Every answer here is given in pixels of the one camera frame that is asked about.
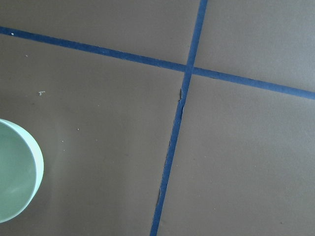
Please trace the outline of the green bowl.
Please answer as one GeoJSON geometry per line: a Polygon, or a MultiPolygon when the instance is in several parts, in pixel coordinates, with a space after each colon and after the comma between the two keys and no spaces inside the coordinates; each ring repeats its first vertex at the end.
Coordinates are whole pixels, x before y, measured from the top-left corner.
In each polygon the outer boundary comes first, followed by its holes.
{"type": "Polygon", "coordinates": [[[44,173],[41,149],[24,128],[0,120],[0,222],[27,208],[37,193],[44,173]]]}

